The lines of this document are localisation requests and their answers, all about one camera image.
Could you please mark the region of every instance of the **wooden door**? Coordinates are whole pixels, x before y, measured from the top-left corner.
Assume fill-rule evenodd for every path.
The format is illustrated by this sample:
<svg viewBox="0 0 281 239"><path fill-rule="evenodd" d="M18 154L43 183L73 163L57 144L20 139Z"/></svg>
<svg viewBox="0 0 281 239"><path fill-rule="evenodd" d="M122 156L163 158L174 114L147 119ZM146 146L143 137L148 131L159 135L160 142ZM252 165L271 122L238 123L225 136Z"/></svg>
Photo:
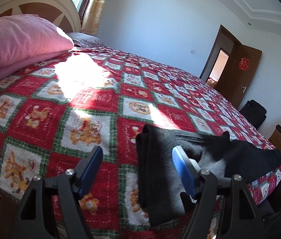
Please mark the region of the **wooden door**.
<svg viewBox="0 0 281 239"><path fill-rule="evenodd" d="M253 79L262 51L235 43L216 90L237 108Z"/></svg>

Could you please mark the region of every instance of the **wooden headboard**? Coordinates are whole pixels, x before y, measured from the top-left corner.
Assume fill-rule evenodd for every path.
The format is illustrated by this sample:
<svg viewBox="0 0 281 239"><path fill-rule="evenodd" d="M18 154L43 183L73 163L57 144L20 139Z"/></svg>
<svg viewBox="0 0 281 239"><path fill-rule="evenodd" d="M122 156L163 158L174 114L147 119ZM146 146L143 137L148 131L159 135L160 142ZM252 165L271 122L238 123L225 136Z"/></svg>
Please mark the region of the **wooden headboard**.
<svg viewBox="0 0 281 239"><path fill-rule="evenodd" d="M79 14L72 0L0 0L0 17L38 14L65 33L80 32Z"/></svg>

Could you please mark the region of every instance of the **gray cloth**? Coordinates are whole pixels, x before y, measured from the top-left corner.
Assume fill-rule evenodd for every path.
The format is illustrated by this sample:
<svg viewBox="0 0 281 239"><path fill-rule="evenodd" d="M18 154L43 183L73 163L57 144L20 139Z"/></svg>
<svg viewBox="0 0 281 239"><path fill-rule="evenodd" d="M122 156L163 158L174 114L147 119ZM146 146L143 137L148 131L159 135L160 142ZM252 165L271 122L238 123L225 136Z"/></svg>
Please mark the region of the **gray cloth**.
<svg viewBox="0 0 281 239"><path fill-rule="evenodd" d="M76 47L104 47L105 44L97 37L87 35L80 32L66 33L72 40Z"/></svg>
<svg viewBox="0 0 281 239"><path fill-rule="evenodd" d="M184 191L172 161L172 149L181 146L189 158L217 177L240 174L251 183L281 164L278 150L262 150L247 141L166 130L146 124L136 137L139 203L147 208L151 226L184 214L180 193Z"/></svg>

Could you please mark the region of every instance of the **quilt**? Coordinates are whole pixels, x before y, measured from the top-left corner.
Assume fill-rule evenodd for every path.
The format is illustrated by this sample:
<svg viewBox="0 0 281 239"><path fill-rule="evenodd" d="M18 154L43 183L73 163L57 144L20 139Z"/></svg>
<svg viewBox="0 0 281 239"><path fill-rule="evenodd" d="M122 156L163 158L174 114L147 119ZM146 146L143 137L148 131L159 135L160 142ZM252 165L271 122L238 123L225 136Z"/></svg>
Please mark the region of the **quilt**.
<svg viewBox="0 0 281 239"><path fill-rule="evenodd" d="M180 238L190 216L149 227L138 203L135 137L144 123L273 148L216 90L171 66L109 47L75 49L0 81L0 191L20 201L35 174L61 174L95 145L104 158L80 200L95 238ZM281 165L248 184L259 204ZM55 217L62 226L57 197ZM217 201L209 238L217 232Z"/></svg>

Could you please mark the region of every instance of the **blue gripper pad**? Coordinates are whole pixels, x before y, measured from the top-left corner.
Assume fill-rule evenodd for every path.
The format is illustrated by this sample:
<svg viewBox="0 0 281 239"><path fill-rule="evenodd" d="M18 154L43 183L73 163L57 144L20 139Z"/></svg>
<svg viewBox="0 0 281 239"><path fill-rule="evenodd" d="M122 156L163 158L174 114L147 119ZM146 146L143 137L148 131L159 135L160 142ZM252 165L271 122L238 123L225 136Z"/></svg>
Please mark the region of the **blue gripper pad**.
<svg viewBox="0 0 281 239"><path fill-rule="evenodd" d="M199 174L195 171L195 168L181 146L173 148L172 156L174 166L185 188L186 194L195 198L197 194L196 186L199 186L195 179L199 178Z"/></svg>
<svg viewBox="0 0 281 239"><path fill-rule="evenodd" d="M82 174L81 186L78 191L80 199L89 193L98 169L103 161L103 149L100 146L94 147L87 161L89 161L89 163Z"/></svg>

